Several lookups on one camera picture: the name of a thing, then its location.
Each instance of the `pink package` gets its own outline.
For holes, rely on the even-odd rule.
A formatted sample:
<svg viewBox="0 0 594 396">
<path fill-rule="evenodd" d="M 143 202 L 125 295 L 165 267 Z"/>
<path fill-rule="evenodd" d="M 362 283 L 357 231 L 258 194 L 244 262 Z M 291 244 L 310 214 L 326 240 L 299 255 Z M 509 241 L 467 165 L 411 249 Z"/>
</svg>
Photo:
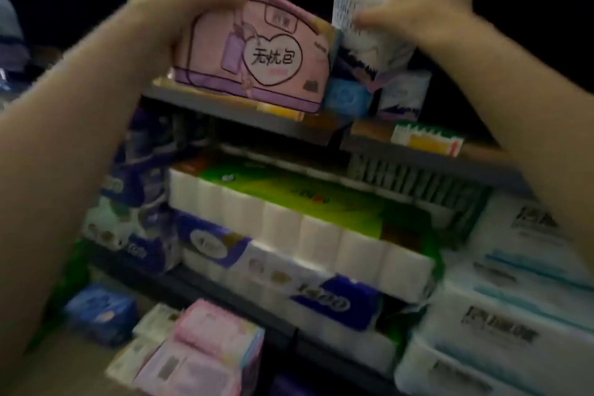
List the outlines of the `pink package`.
<svg viewBox="0 0 594 396">
<path fill-rule="evenodd" d="M 239 396 L 241 375 L 185 344 L 167 340 L 133 387 L 152 396 Z"/>
<path fill-rule="evenodd" d="M 330 76 L 339 31 L 286 0 L 211 11 L 174 54 L 181 84 L 313 113 Z"/>
<path fill-rule="evenodd" d="M 264 341 L 262 327 L 199 299 L 175 323 L 174 339 L 241 369 L 241 395 L 253 394 Z"/>
</svg>

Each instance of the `shelf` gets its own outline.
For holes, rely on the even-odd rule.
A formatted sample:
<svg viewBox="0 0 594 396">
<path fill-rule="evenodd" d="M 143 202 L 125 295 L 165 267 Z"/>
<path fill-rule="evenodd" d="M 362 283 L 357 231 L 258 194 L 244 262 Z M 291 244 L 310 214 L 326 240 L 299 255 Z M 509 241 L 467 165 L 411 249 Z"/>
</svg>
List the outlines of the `shelf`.
<svg viewBox="0 0 594 396">
<path fill-rule="evenodd" d="M 286 321 L 234 294 L 215 282 L 189 270 L 183 265 L 161 274 L 152 275 L 132 259 L 87 243 L 91 263 L 126 286 L 150 298 L 183 309 L 196 299 L 211 300 L 266 329 L 265 348 L 276 353 L 292 355 L 296 360 L 313 364 L 322 374 L 330 372 L 341 380 L 358 386 L 373 396 L 400 394 L 391 376 L 382 376 L 350 359 L 342 357 L 330 347 L 309 338 Z"/>
<path fill-rule="evenodd" d="M 504 151 L 492 146 L 465 142 L 457 157 L 420 151 L 390 142 L 394 124 L 376 120 L 353 123 L 340 148 L 380 160 L 420 167 L 461 179 L 472 180 L 518 196 L 533 197 L 522 173 Z"/>
<path fill-rule="evenodd" d="M 348 126 L 352 119 L 321 112 L 305 114 L 302 120 L 294 120 L 286 116 L 295 115 L 296 111 L 273 108 L 282 114 L 260 111 L 266 104 L 234 96 L 208 94 L 202 91 L 160 79 L 144 93 L 145 97 L 199 111 L 240 124 L 268 130 L 288 137 L 301 139 L 312 144 L 326 146 L 332 136 Z"/>
</svg>

